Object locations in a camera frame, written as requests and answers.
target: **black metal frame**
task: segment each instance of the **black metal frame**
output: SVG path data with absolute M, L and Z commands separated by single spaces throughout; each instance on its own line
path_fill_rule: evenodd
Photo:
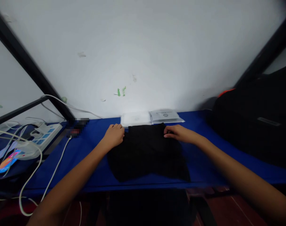
M 44 101 L 46 101 L 48 99 L 50 99 L 49 96 L 44 96 L 44 97 L 42 97 L 42 98 L 40 98 L 38 100 L 35 100 L 35 101 L 25 105 L 25 106 L 22 106 L 22 107 L 14 110 L 14 111 L 8 113 L 8 114 L 5 114 L 5 115 L 1 116 L 0 117 L 0 124 L 2 124 L 4 122 L 12 119 L 13 117 L 15 117 L 15 116 L 17 116 L 17 115 L 19 115 L 19 114 L 21 114 L 21 113 L 31 109 L 32 107 L 35 107 L 36 105 L 41 104 L 42 102 L 44 102 Z
M 33 79 L 33 81 L 43 91 L 44 94 L 49 94 L 57 97 L 58 99 L 61 99 L 57 94 L 57 92 L 52 87 L 52 85 L 48 82 L 48 80 L 42 74 L 40 69 L 34 63 L 30 55 L 26 52 L 21 43 L 18 41 L 18 39 L 14 36 L 9 27 L 3 21 L 1 16 L 0 16 L 0 41 L 10 51 L 10 53 L 14 56 L 14 58 L 18 61 L 18 63 L 23 67 L 23 69 L 28 73 L 28 75 Z M 42 103 L 44 101 L 42 99 L 46 100 L 49 99 L 52 102 L 52 104 L 57 108 L 57 110 L 62 114 L 62 116 L 69 122 L 69 124 L 74 123 L 74 116 L 71 113 L 71 111 L 67 108 L 67 106 L 60 103 L 58 100 L 54 98 L 43 97 L 17 110 L 14 110 L 3 117 L 0 117 L 0 124 L 4 122 L 4 119 L 9 120 L 10 118 L 17 116 L 18 114 L 16 113 L 20 114 L 30 109 L 31 107 L 36 106 L 37 103 L 38 104 Z
M 277 29 L 264 48 L 256 56 L 234 88 L 239 88 L 257 78 L 257 75 L 263 73 L 270 64 L 286 48 L 286 19 Z

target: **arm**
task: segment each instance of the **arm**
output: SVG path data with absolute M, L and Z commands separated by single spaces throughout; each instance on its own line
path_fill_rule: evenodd
M 91 153 L 65 175 L 38 205 L 27 226 L 58 225 L 61 213 L 83 188 L 106 153 L 122 143 L 123 137 L 122 125 L 110 125 Z
M 176 125 L 167 126 L 164 134 L 166 138 L 174 138 L 199 147 L 242 196 L 272 220 L 286 224 L 286 196 L 268 182 L 196 132 Z

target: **white wall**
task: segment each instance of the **white wall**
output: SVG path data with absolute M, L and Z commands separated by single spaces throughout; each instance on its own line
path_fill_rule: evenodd
M 34 101 L 42 95 L 43 92 L 0 41 L 0 105 L 2 106 L 0 116 Z M 45 101 L 44 104 L 59 113 L 49 100 Z M 33 120 L 25 120 L 26 117 L 38 117 L 48 122 L 62 121 L 61 118 L 41 105 L 11 120 L 21 124 L 34 122 Z
M 272 62 L 272 64 L 264 71 L 264 74 L 271 74 L 286 66 L 286 48 Z
M 12 18 L 12 30 L 69 104 L 113 117 L 160 108 L 196 110 L 231 88 L 285 19 L 286 5 L 0 0 L 0 12 Z M 82 51 L 86 57 L 79 58 Z M 113 95 L 124 86 L 125 97 Z

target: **person's left hand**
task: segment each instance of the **person's left hand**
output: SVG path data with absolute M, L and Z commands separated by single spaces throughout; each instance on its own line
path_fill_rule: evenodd
M 123 137 L 124 127 L 121 124 L 110 125 L 100 143 L 111 150 L 122 143 Z

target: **forearm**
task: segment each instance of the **forearm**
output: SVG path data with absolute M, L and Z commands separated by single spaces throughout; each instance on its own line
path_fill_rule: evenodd
M 53 218 L 53 220 L 56 220 L 56 217 L 60 215 L 83 188 L 108 151 L 106 145 L 99 143 L 49 192 L 34 211 L 28 225 L 31 225 L 31 223 L 37 225 L 38 222 L 43 222 L 43 219 Z
M 232 186 L 264 214 L 286 223 L 286 196 L 251 170 L 201 137 L 195 143 L 221 171 Z

